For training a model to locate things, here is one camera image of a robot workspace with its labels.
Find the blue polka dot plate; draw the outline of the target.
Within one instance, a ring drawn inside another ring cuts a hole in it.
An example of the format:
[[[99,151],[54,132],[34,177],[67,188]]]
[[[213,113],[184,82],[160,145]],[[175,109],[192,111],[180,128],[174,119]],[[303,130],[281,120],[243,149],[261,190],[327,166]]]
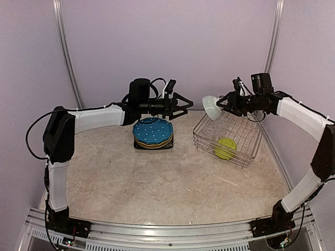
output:
[[[132,134],[141,143],[160,144],[172,136],[173,126],[165,119],[148,117],[133,126]]]

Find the lime green bowl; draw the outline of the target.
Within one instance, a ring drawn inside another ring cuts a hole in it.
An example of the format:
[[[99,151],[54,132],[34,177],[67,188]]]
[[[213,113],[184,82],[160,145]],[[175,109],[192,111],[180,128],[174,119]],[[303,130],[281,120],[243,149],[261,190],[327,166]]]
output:
[[[214,154],[221,159],[232,159],[236,156],[237,144],[230,138],[221,138],[214,147]]]

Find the black floral square plate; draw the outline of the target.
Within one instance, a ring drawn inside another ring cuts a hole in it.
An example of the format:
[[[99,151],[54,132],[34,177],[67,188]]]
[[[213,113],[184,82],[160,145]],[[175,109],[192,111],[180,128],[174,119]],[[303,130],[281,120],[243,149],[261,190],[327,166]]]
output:
[[[132,128],[134,147],[141,150],[165,150],[173,147],[173,126],[166,120],[137,122]]]

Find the white ribbed ceramic bowl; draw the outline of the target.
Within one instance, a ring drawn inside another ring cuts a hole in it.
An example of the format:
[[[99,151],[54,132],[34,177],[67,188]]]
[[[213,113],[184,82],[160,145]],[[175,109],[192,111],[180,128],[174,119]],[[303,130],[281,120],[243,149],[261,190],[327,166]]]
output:
[[[220,119],[222,115],[222,109],[216,104],[218,100],[219,98],[211,95],[202,98],[204,111],[206,112],[207,116],[209,116],[211,120],[214,121]]]

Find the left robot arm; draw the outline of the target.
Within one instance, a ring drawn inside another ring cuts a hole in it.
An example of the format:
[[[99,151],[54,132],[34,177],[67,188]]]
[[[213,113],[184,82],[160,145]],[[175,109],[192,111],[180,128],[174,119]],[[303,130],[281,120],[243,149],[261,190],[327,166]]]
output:
[[[144,149],[160,150],[173,141],[170,120],[186,115],[193,102],[178,93],[156,98],[127,94],[121,102],[107,106],[66,109],[55,107],[38,118],[49,121],[42,136],[44,157],[31,155],[46,162],[44,185],[47,191],[47,223],[61,232],[73,228],[66,199],[66,175],[75,150],[75,136],[81,132],[110,127],[133,125],[134,141]]]

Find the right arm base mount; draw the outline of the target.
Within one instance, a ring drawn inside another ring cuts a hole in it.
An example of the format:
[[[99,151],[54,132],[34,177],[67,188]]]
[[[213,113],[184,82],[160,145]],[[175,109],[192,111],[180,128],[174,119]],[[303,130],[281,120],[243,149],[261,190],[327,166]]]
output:
[[[250,222],[253,237],[261,237],[293,229],[296,224],[293,219],[277,222],[271,218],[256,218]]]

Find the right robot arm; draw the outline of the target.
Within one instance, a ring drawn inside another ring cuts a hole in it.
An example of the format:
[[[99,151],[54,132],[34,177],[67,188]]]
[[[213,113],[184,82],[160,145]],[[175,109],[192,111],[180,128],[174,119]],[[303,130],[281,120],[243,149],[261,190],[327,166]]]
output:
[[[272,232],[279,232],[291,220],[294,212],[307,201],[317,195],[327,180],[334,175],[334,121],[316,112],[282,91],[269,90],[267,93],[257,92],[253,95],[242,96],[240,91],[229,92],[221,98],[214,99],[214,108],[242,117],[254,111],[273,114],[302,129],[310,136],[314,151],[302,146],[302,134],[298,133],[288,140],[290,157],[297,156],[304,161],[307,156],[311,163],[305,176],[296,186],[274,207],[272,216],[268,220],[268,228]]]

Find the orange polka dot plate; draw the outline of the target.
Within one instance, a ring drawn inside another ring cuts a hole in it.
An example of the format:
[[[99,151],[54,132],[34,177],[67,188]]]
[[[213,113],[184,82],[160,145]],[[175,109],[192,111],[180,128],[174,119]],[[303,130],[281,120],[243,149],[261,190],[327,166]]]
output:
[[[138,147],[142,147],[144,149],[150,149],[150,150],[169,149],[169,148],[172,148],[173,146],[173,135],[161,143],[143,143],[139,141],[138,139],[134,138],[134,144]]]

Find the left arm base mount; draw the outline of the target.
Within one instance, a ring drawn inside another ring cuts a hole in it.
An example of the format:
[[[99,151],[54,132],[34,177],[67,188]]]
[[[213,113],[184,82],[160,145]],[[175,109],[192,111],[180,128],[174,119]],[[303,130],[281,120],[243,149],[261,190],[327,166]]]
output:
[[[71,235],[74,237],[88,238],[92,223],[90,221],[67,218],[65,221],[47,220],[49,230]]]

